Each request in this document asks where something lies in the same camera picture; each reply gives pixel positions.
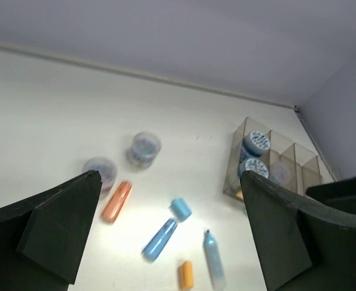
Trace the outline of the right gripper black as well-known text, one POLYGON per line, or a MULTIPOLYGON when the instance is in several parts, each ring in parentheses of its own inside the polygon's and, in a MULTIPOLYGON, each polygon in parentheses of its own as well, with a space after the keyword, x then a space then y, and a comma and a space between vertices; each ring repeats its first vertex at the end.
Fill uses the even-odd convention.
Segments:
POLYGON ((356 215, 356 176, 309 187, 306 195, 326 206, 356 215))

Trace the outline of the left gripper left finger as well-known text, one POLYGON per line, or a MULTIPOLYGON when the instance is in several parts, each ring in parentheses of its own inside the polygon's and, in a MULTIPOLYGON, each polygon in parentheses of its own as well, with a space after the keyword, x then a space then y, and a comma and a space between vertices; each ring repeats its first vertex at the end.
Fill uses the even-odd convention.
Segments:
POLYGON ((101 192, 89 170, 0 208, 0 290, 67 290, 75 283, 101 192))

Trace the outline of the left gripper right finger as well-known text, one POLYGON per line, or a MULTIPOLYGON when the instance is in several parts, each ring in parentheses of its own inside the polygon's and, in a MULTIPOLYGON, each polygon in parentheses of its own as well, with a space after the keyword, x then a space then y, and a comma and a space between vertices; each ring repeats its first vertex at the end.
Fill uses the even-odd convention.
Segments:
POLYGON ((356 290, 356 215, 252 171, 240 184, 267 290, 356 290))

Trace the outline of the orange marker cap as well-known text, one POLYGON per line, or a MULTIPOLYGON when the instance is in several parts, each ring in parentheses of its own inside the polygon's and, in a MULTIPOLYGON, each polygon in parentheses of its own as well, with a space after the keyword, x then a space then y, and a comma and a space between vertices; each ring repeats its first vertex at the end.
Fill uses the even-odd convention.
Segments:
POLYGON ((118 186, 101 213, 101 219, 104 222, 113 224, 116 221, 123 205, 125 204, 130 194, 130 191, 132 190, 132 187, 133 185, 130 181, 123 181, 118 186))

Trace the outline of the blue lid round jar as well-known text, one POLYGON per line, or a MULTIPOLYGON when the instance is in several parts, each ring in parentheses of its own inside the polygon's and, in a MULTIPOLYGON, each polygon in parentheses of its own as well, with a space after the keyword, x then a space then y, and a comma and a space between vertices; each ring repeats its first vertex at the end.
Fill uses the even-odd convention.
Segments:
POLYGON ((265 163, 263 163, 258 158, 247 158, 240 163, 238 168, 238 175, 241 176, 242 173, 246 171, 253 171, 265 178, 269 177, 268 168, 266 167, 265 163))
POLYGON ((260 158, 270 150, 270 139, 262 132, 253 130, 242 140, 240 161, 260 158))

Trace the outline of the clear jar of clips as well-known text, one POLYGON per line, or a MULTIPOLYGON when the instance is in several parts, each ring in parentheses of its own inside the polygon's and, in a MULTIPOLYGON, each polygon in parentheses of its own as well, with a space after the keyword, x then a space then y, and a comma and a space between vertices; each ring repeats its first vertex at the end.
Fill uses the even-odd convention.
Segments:
POLYGON ((161 141, 152 132, 139 132, 127 149, 127 159, 137 169, 148 169, 158 156, 162 148, 161 141))
POLYGON ((99 197, 101 199, 105 198, 109 194, 116 180, 117 168, 115 163, 104 157, 91 158, 87 160, 82 167, 83 172, 87 172, 89 170, 99 172, 102 182, 99 197))

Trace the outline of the blue marker cap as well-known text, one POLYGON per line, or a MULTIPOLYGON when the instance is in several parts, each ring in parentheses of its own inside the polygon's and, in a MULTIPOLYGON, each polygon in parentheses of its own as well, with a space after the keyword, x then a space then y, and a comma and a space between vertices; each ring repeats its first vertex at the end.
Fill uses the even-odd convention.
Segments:
POLYGON ((156 232, 152 239, 143 248, 142 254, 145 260, 154 262, 165 248, 169 239, 173 235, 178 226, 178 221, 174 218, 169 218, 163 226, 156 232))

